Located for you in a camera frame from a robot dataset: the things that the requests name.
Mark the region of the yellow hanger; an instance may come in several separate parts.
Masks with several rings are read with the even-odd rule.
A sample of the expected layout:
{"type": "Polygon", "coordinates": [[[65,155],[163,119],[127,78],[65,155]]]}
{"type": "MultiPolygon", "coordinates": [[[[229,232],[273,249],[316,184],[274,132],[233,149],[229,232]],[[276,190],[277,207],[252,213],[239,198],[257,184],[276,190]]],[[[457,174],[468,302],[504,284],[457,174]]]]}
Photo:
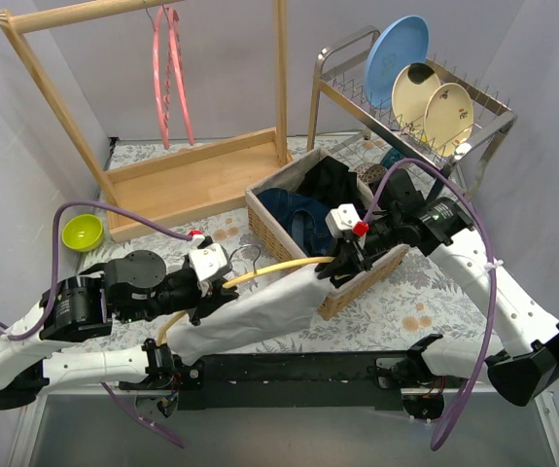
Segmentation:
{"type": "MultiPolygon", "coordinates": [[[[267,266],[261,269],[254,269],[252,272],[248,272],[245,274],[240,275],[239,277],[233,278],[229,280],[225,285],[222,285],[224,289],[230,289],[233,287],[238,286],[244,282],[248,282],[253,280],[259,276],[263,276],[269,273],[273,273],[276,271],[284,270],[284,269],[293,269],[293,268],[300,268],[308,265],[316,265],[316,264],[328,264],[334,260],[334,257],[307,257],[301,259],[294,259],[290,261],[285,261],[282,263],[277,263],[271,266],[267,266]]],[[[162,325],[157,334],[157,343],[159,345],[166,344],[166,335],[168,330],[180,319],[182,319],[187,312],[185,310],[178,311],[174,315],[172,315],[169,320],[162,325]]]]}

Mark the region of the blue denim skirt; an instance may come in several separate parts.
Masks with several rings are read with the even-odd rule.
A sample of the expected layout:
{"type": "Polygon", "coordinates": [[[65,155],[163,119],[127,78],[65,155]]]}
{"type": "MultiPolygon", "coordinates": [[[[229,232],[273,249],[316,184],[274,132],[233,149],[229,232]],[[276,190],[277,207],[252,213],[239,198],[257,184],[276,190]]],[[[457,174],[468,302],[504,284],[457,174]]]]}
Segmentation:
{"type": "Polygon", "coordinates": [[[326,223],[330,212],[327,206],[315,198],[280,188],[264,190],[258,199],[308,257],[327,255],[332,245],[326,223]]]}

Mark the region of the white skirt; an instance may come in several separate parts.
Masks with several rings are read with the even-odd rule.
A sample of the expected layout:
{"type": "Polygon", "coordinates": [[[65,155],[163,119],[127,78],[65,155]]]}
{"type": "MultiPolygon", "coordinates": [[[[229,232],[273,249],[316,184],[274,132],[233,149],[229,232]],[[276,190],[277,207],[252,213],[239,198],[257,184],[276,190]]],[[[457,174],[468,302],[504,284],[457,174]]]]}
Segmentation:
{"type": "Polygon", "coordinates": [[[186,365],[199,358],[274,339],[309,327],[330,294],[329,279],[303,267],[259,292],[221,306],[197,326],[175,325],[166,343],[186,365]]]}

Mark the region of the pink hanger front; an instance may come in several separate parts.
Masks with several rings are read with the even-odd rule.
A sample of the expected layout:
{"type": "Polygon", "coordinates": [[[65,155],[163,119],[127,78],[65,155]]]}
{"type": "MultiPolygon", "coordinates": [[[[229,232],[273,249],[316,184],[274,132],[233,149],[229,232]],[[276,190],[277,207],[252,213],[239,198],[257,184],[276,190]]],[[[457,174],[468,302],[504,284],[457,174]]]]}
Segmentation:
{"type": "Polygon", "coordinates": [[[164,6],[159,7],[153,19],[153,43],[152,43],[152,66],[154,79],[155,103],[157,109],[157,120],[160,138],[165,149],[170,146],[169,143],[169,99],[170,99],[170,59],[167,59],[167,68],[165,82],[161,80],[160,75],[160,38],[162,20],[168,18],[168,13],[164,6]]]}

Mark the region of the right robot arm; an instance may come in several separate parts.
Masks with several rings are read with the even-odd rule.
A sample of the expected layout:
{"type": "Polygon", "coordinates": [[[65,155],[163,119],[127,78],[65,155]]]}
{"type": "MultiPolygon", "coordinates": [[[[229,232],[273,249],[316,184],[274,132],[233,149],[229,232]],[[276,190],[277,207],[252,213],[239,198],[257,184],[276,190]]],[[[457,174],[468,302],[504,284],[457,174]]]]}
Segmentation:
{"type": "Polygon", "coordinates": [[[352,275],[398,245],[417,248],[465,292],[487,319],[486,338],[500,344],[454,342],[440,334],[414,344],[380,375],[430,386],[440,377],[490,383],[515,406],[524,407],[559,379],[559,320],[540,307],[496,260],[478,223],[458,198],[427,201],[406,170],[388,178],[382,198],[364,221],[356,207],[341,204],[326,217],[334,257],[317,268],[323,276],[352,275]]]}

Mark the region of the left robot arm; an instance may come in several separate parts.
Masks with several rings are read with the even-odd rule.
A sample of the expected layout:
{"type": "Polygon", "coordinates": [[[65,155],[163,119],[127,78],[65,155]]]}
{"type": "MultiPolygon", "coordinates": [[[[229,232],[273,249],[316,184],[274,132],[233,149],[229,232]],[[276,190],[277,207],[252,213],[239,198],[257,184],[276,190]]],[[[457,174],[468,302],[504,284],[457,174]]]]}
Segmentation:
{"type": "Polygon", "coordinates": [[[122,381],[162,389],[178,373],[164,338],[128,350],[67,354],[111,334],[113,324],[183,311],[192,324],[238,296],[226,286],[231,262],[217,243],[194,248],[178,270],[148,250],[95,265],[60,281],[0,335],[0,411],[26,406],[64,386],[122,381]]]}

